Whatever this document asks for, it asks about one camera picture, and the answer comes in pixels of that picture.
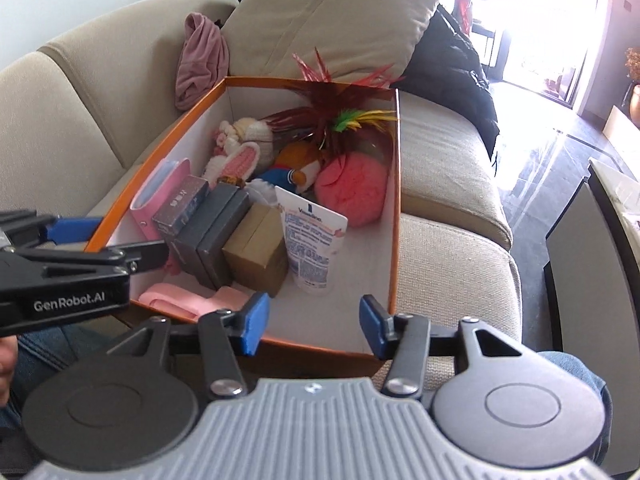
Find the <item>orange plush toy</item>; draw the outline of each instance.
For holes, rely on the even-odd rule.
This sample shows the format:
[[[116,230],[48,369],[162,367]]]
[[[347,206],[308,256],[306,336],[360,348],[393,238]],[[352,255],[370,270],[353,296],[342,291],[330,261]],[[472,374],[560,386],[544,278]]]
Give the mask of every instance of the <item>orange plush toy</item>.
[[[273,165],[258,178],[292,193],[309,189],[320,173],[321,152],[310,142],[299,140],[285,146]]]

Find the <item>vaseline tube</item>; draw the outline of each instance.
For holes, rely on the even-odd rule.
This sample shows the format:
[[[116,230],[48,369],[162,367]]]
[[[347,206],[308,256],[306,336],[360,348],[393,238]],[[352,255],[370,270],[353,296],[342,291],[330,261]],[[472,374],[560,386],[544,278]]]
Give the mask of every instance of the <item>vaseline tube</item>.
[[[347,218],[281,187],[276,187],[276,197],[296,285],[315,296],[327,294]]]

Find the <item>sofa cushion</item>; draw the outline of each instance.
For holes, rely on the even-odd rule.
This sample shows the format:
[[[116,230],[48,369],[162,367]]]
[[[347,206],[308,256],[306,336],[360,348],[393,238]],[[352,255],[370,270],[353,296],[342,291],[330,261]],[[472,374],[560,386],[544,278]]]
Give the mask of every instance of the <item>sofa cushion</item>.
[[[118,160],[129,168],[180,115],[175,73],[184,19],[226,19],[235,0],[144,0],[40,48],[66,73]]]
[[[438,0],[242,0],[222,28],[231,75],[300,78],[315,48],[338,81],[392,63],[399,77]]]
[[[0,210],[84,215],[125,173],[44,54],[27,54],[0,72],[0,110]]]
[[[473,316],[520,341],[520,277],[511,255],[484,237],[457,227],[402,214],[398,312],[428,316],[456,327]],[[382,386],[387,363],[374,382]],[[452,358],[430,358],[426,384],[437,388],[453,376]]]
[[[134,177],[136,172],[140,169],[142,164],[134,164],[131,166],[127,173],[125,173],[107,192],[105,196],[102,197],[100,202],[98,202],[94,207],[92,207],[91,211],[89,211],[87,216],[105,216],[111,206],[116,202],[120,194],[127,187],[127,184]]]
[[[511,249],[513,236],[482,140],[463,116],[400,92],[402,212]]]

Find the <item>dark gray box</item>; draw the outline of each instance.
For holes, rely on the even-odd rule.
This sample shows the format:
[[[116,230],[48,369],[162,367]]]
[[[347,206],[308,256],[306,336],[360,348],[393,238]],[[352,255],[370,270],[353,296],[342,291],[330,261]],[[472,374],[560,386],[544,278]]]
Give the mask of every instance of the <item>dark gray box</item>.
[[[202,266],[198,245],[238,190],[230,184],[217,184],[171,243],[182,270],[192,274],[201,285],[209,288],[216,287]]]
[[[231,268],[222,253],[222,247],[229,240],[250,208],[249,195],[245,191],[238,189],[198,245],[200,261],[216,288],[230,285],[233,281]]]
[[[151,220],[163,235],[169,239],[175,237],[204,202],[208,192],[206,180],[189,175],[171,192]]]

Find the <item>pink sponge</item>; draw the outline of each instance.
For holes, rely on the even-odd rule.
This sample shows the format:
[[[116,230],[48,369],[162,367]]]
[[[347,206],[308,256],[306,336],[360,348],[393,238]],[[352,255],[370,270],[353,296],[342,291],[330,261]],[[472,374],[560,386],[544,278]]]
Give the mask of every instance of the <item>pink sponge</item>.
[[[349,219],[349,227],[369,224],[385,205],[387,168],[360,152],[341,155],[316,179],[318,203]]]

